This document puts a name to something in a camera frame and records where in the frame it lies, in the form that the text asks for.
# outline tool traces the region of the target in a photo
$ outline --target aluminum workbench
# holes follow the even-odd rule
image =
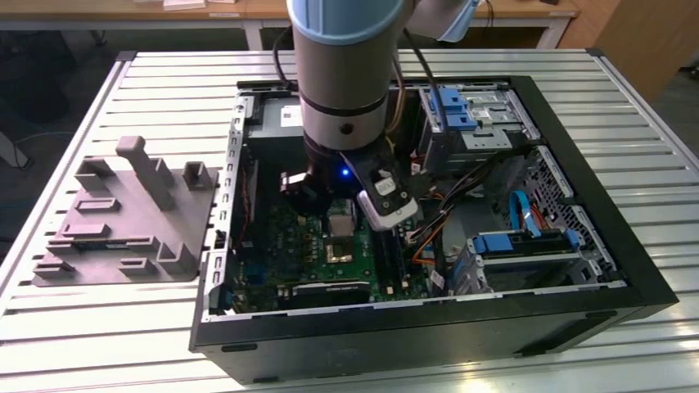
[[[586,51],[426,51],[436,76],[531,75],[680,303],[558,355],[294,382],[298,391],[651,391],[699,386],[699,161],[604,57]],[[171,168],[222,167],[236,82],[275,79],[267,52],[139,53],[117,61],[0,269],[0,391],[232,391],[188,351],[196,281],[31,285],[85,156],[140,134]],[[290,52],[280,56],[295,73]],[[422,76],[411,52],[407,77]]]

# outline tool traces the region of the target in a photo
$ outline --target black cable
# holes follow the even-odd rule
[[[292,27],[288,26],[284,29],[284,31],[282,32],[282,34],[276,37],[275,45],[272,46],[272,58],[275,59],[276,77],[280,79],[282,84],[284,85],[284,88],[290,92],[298,92],[299,86],[287,79],[287,76],[284,75],[284,70],[282,69],[282,64],[280,64],[280,43],[282,43],[282,39],[284,39],[284,37],[291,32],[292,32]]]
[[[443,231],[432,239],[432,252],[435,253],[435,270],[444,279],[444,285],[442,288],[436,287],[440,296],[446,296],[448,292],[450,281],[447,279],[447,258],[444,256],[443,246]]]
[[[435,82],[435,75],[432,74],[432,71],[430,69],[430,65],[427,64],[427,60],[424,59],[423,52],[418,48],[418,44],[412,40],[411,32],[407,31],[407,29],[403,29],[403,35],[406,35],[406,39],[408,43],[411,44],[412,51],[415,52],[415,56],[418,57],[419,64],[423,66],[424,75],[427,75],[427,83],[430,84],[430,88],[435,94],[436,98],[436,112],[439,114],[439,122],[442,123],[442,127],[444,132],[448,132],[448,123],[447,123],[447,111],[444,110],[444,103],[442,101],[442,94],[439,94],[438,90],[438,83]]]

